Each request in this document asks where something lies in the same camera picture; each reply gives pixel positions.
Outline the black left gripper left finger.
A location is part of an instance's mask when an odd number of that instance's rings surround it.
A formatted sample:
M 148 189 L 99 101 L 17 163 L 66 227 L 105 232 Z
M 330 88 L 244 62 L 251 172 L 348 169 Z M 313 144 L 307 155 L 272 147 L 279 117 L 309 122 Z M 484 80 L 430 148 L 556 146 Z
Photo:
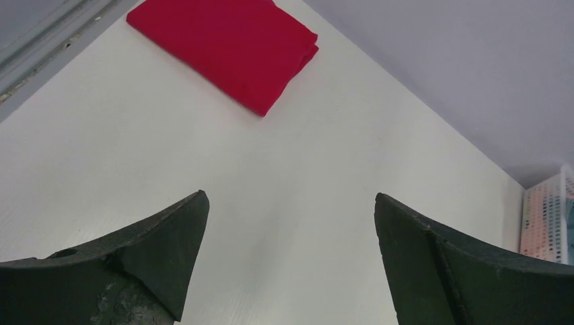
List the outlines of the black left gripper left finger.
M 173 324 L 182 319 L 210 203 L 166 209 L 52 255 L 1 264 L 2 324 Z

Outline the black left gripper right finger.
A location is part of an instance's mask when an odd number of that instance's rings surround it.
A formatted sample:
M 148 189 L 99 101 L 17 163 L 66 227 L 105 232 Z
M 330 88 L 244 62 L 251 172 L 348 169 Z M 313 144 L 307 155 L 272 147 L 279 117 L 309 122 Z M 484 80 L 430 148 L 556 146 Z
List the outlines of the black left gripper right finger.
M 398 323 L 573 323 L 570 265 L 488 244 L 386 194 L 374 223 Z

